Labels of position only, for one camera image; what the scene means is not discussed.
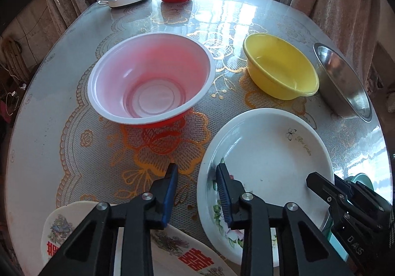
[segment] oval plate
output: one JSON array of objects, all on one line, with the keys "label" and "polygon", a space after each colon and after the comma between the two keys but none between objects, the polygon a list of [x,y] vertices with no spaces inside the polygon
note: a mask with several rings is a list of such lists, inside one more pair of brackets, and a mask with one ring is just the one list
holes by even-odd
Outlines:
[{"label": "oval plate", "polygon": [[[231,231],[224,222],[215,182],[222,158],[229,174],[265,202],[284,206],[297,203],[322,230],[328,205],[306,186],[317,171],[334,182],[332,163],[318,134],[292,113],[271,108],[254,109],[231,119],[215,135],[200,165],[197,208],[203,229],[226,258],[241,264],[243,231]],[[278,266],[272,229],[273,265]]]}]

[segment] plate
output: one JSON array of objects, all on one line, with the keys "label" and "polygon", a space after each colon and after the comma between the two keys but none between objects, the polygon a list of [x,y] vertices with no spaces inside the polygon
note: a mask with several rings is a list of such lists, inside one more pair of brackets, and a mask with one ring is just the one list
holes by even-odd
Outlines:
[{"label": "plate", "polygon": [[[96,204],[94,201],[77,201],[48,216],[41,237],[44,265]],[[114,276],[120,275],[122,239],[123,228],[120,228]],[[155,276],[236,276],[212,249],[171,225],[164,230],[151,231],[151,251]]]},{"label": "plate", "polygon": [[[224,221],[215,182],[215,168],[224,158],[229,174],[265,202],[297,203],[322,230],[328,205],[306,186],[317,171],[334,182],[331,159],[318,134],[292,113],[272,108],[246,111],[230,120],[208,146],[197,181],[197,208],[203,229],[226,258],[241,264],[243,231],[231,231]],[[278,266],[275,229],[273,265]]]}]

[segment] wall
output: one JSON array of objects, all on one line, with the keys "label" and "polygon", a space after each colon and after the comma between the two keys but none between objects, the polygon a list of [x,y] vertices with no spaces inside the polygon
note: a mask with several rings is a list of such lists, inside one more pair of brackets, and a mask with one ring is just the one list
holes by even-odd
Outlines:
[{"label": "wall", "polygon": [[387,0],[380,0],[380,24],[378,27],[378,42],[395,61],[395,13]]}]

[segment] screw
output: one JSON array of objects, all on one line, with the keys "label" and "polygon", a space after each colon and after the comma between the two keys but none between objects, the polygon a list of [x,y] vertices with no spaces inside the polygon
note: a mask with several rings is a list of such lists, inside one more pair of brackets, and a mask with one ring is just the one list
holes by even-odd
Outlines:
[{"label": "screw", "polygon": [[251,193],[244,193],[241,195],[244,200],[250,201],[254,198],[254,195]]},{"label": "screw", "polygon": [[96,205],[97,210],[106,210],[108,207],[108,204],[106,202],[100,202]]},{"label": "screw", "polygon": [[298,207],[297,204],[295,204],[294,202],[289,202],[289,203],[287,204],[287,208],[288,208],[290,211],[295,211],[295,210],[297,210],[299,207]]},{"label": "screw", "polygon": [[143,200],[151,200],[154,197],[154,195],[151,193],[144,193],[141,195],[141,197]]}]

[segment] yellow bowl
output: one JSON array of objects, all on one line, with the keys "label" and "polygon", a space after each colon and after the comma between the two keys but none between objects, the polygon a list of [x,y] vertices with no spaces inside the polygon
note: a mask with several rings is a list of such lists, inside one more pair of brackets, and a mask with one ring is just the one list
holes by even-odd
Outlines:
[{"label": "yellow bowl", "polygon": [[314,95],[318,75],[308,58],[292,44],[270,34],[244,39],[248,73],[264,92],[281,100]]}]

